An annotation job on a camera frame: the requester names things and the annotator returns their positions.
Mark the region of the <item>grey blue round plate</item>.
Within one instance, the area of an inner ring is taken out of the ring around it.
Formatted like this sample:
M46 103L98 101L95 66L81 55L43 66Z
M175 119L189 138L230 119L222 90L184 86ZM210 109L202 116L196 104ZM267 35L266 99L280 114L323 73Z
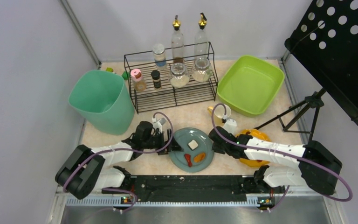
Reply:
M214 151L212 150L213 143L212 140L208 137L208 135L203 131L197 128L186 127L177 130L173 134L173 137L178 142L178 144L184 149L183 152L174 152L168 154L173 164L179 169L188 173L196 173L206 169L213 161L214 158ZM193 151L188 146L188 143L191 140L196 140L199 145ZM203 161L199 163L195 163L193 161L193 158L200 153L206 153L206 157ZM192 164L193 164L191 168L188 167L187 162L184 158L184 154L191 155Z

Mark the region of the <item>yellow polka dot plate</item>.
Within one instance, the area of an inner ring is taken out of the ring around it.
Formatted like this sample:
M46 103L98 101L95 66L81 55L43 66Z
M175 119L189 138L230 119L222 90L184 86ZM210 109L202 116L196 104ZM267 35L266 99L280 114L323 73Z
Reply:
M271 139L263 132L257 130L257 129L243 129L240 133L236 134L236 137L238 137L241 134L251 135L257 139L265 140L265 141L271 141ZM269 161L263 161L263 160L249 160L240 158L239 161L251 168L259 168L264 165L268 165Z

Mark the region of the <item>pink lid spice jar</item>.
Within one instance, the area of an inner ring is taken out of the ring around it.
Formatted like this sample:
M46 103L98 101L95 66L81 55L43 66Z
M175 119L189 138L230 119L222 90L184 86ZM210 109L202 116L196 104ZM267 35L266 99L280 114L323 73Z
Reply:
M142 92L146 90L147 84L140 69L131 70L130 75L133 80L134 89L137 92Z

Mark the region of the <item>black lid spice jar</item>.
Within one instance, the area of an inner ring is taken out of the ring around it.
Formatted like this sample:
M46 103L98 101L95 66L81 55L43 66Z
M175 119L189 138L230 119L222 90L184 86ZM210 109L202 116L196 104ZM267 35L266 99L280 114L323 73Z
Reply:
M153 80L154 88L156 90L160 90L162 88L160 72L158 70L153 70L151 72L151 77L152 77L152 80Z

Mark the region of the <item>clear glass jar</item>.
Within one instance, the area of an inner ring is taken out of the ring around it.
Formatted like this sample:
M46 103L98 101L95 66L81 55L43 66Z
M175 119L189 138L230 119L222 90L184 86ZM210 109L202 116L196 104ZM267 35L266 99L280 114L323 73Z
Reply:
M192 78L199 83L208 81L213 74L210 65L210 61L207 58L197 58L192 68Z
M183 63L174 63L171 65L169 81L174 88L181 88L188 84L190 77Z

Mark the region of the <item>silver lid labelled jar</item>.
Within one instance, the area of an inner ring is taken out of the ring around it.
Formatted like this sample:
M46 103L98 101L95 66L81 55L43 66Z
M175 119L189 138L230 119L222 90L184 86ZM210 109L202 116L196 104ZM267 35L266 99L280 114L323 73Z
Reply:
M166 68L165 47L161 43L157 43L152 47L154 62L157 70L164 70Z

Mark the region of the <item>oil bottle brown liquid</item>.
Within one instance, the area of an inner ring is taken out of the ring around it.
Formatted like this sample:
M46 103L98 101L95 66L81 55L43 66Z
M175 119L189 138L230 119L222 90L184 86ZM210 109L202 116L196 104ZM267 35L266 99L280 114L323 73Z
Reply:
M199 30L195 34L194 38L194 59L206 58L209 48L208 37L205 31L207 25L207 18L204 13L200 13L200 20L198 22Z

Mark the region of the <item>yellow ceramic mug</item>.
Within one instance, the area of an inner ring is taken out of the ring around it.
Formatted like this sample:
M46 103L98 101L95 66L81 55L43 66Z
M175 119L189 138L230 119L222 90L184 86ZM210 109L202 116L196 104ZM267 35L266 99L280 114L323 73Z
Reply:
M231 116L231 108L228 105L218 105L217 108L215 109L214 113L212 113L213 111L213 106L210 106L207 108L207 111L209 112L210 115L213 115L213 120L216 126L223 126L224 125L224 120L227 121L230 116Z

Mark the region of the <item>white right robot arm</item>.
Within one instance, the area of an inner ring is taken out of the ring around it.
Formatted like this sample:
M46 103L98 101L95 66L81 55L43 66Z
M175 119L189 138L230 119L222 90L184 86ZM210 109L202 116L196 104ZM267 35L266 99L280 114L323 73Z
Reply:
M342 163L318 141L285 145L246 134L234 136L221 126L212 129L208 137L213 141L212 150L217 153L274 163L255 173L256 178L262 178L270 187L308 186L322 195L334 194L338 178L322 168L339 174Z

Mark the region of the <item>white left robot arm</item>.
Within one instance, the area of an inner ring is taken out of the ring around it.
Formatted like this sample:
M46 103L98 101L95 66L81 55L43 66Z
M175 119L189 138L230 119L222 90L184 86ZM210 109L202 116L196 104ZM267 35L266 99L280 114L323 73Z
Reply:
M119 188L129 173L117 163L132 161L147 150L158 155L181 151L172 130L162 130L163 121L141 121L135 132L114 145L89 148L78 145L55 175L55 181L77 199L92 191Z

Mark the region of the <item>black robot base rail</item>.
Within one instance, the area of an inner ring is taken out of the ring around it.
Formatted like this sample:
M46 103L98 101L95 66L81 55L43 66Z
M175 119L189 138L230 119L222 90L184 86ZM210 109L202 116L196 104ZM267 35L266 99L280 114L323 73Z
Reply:
M125 178L122 190L142 202L244 202L247 194L280 194L261 180L242 175L137 175Z

